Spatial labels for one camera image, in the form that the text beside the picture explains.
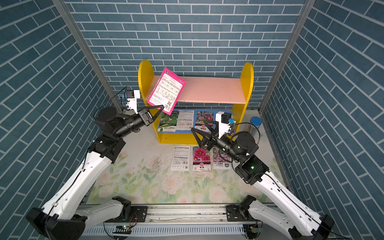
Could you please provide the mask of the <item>magenta hollyhock seed packet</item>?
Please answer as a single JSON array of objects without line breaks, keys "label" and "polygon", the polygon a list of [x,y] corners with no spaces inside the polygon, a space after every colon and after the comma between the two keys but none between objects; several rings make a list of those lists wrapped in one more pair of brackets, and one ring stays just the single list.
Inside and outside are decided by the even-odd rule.
[{"label": "magenta hollyhock seed packet", "polygon": [[193,147],[193,171],[194,172],[208,172],[212,170],[211,153],[207,147],[200,148],[199,146]]}]

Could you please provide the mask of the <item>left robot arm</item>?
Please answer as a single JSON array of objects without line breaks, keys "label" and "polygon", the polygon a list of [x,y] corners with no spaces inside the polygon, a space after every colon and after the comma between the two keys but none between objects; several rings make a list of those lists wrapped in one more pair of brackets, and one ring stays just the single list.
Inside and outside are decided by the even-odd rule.
[{"label": "left robot arm", "polygon": [[126,144],[123,138],[151,125],[163,109],[162,105],[149,106],[134,115],[120,114],[114,107],[102,109],[95,119],[102,133],[88,147],[82,163],[42,208],[27,213],[34,229],[50,240],[77,240],[84,231],[105,221],[131,220],[131,201],[119,196],[82,213],[77,209],[99,175],[115,163]]}]

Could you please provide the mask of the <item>purple flower seed packet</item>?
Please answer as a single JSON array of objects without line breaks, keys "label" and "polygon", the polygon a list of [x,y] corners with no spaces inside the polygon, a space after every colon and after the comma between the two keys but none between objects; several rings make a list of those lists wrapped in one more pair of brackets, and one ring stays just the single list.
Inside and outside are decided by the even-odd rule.
[{"label": "purple flower seed packet", "polygon": [[214,147],[212,154],[215,170],[227,170],[231,167],[231,159],[222,150]]}]

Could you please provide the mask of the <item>white text seed packet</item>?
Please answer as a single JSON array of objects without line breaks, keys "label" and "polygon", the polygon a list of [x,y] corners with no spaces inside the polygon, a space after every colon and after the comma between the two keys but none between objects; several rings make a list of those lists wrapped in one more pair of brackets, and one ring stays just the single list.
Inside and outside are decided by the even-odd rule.
[{"label": "white text seed packet", "polygon": [[189,171],[190,170],[191,146],[175,146],[171,162],[171,171]]}]

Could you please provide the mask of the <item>mixed flower seed packet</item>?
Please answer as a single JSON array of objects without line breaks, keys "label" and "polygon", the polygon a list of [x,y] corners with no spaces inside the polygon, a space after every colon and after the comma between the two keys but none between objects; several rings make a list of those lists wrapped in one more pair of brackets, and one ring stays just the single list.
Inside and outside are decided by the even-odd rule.
[{"label": "mixed flower seed packet", "polygon": [[212,112],[197,111],[194,128],[208,133],[210,132],[210,130],[208,129],[204,121],[213,121],[213,120],[214,120],[214,114]]}]

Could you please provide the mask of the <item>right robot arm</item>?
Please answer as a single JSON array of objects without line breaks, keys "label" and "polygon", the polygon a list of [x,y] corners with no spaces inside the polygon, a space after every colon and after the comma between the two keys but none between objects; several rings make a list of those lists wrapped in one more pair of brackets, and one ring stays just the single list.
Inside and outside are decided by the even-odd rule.
[{"label": "right robot arm", "polygon": [[264,206],[254,197],[246,197],[241,203],[244,216],[262,221],[290,240],[326,240],[335,224],[328,215],[320,215],[292,194],[256,155],[259,146],[247,131],[228,134],[235,124],[224,126],[213,122],[209,132],[192,128],[198,145],[209,150],[216,147],[232,161],[238,163],[236,174],[250,186],[265,194],[279,208],[278,211]]}]

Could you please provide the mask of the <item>pink bordered seed packet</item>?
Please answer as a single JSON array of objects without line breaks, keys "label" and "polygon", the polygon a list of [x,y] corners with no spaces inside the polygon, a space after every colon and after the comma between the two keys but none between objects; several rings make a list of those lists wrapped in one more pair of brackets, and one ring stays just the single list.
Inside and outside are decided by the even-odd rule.
[{"label": "pink bordered seed packet", "polygon": [[164,68],[155,88],[149,95],[148,104],[151,106],[162,105],[164,107],[163,112],[171,115],[186,83],[171,70]]}]

